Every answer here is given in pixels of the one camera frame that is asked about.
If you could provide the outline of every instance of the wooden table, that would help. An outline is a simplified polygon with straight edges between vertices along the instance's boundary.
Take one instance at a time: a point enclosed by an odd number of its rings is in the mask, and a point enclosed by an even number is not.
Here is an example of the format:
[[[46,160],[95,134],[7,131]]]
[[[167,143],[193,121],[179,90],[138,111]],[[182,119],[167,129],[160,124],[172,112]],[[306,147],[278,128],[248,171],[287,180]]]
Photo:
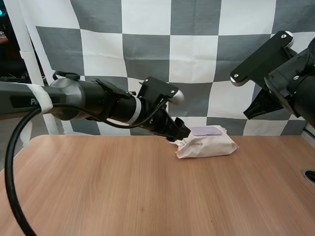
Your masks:
[[[7,37],[4,37],[4,38],[0,38],[0,44],[2,43],[7,43],[9,40]]]
[[[15,158],[38,236],[310,236],[315,150],[301,137],[233,137],[229,156],[178,159],[162,137],[40,136]],[[0,174],[0,235],[23,235]]]

